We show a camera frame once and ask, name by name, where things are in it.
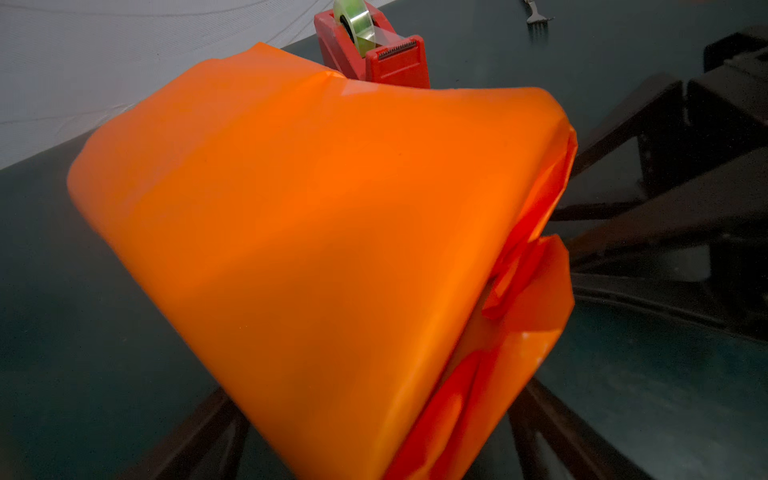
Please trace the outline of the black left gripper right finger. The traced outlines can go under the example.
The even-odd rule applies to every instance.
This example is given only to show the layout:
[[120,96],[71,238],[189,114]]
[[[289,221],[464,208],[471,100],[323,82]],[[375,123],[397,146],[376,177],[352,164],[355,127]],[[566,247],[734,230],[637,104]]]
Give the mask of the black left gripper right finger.
[[508,410],[525,479],[648,479],[537,379]]

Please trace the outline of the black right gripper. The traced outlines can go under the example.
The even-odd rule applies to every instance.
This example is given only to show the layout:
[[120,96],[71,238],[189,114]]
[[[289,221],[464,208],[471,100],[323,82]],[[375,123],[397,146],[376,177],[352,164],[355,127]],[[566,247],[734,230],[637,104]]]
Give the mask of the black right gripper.
[[705,288],[718,304],[715,310],[725,313],[723,324],[764,336],[766,26],[748,27],[707,45],[703,69],[686,85],[667,73],[648,77],[579,142],[571,179],[639,137],[642,177],[651,200],[564,206],[551,219],[611,218],[566,243],[575,270],[707,245]]

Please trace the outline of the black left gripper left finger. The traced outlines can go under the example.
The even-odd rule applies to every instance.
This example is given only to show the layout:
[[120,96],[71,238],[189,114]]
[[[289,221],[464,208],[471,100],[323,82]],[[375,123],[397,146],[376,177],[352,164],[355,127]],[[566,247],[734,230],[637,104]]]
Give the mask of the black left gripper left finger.
[[234,479],[250,423],[219,388],[120,479]]

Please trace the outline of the orange wrapping paper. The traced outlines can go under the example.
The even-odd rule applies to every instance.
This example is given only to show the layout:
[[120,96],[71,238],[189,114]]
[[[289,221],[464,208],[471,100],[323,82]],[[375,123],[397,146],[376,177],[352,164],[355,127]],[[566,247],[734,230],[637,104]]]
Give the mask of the orange wrapping paper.
[[562,334],[577,150],[539,88],[352,80],[260,43],[86,142],[70,196],[301,479],[459,479]]

